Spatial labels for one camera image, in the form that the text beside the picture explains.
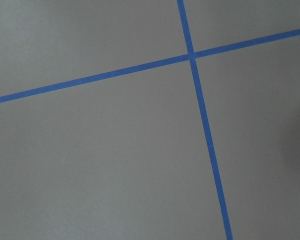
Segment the blue tape grid lines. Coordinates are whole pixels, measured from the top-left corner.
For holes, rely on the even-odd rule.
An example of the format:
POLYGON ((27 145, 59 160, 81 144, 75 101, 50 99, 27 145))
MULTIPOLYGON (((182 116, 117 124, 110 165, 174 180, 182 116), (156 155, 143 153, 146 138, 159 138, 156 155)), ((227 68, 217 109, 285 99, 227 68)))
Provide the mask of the blue tape grid lines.
POLYGON ((0 240, 300 240, 300 0, 0 0, 0 240))

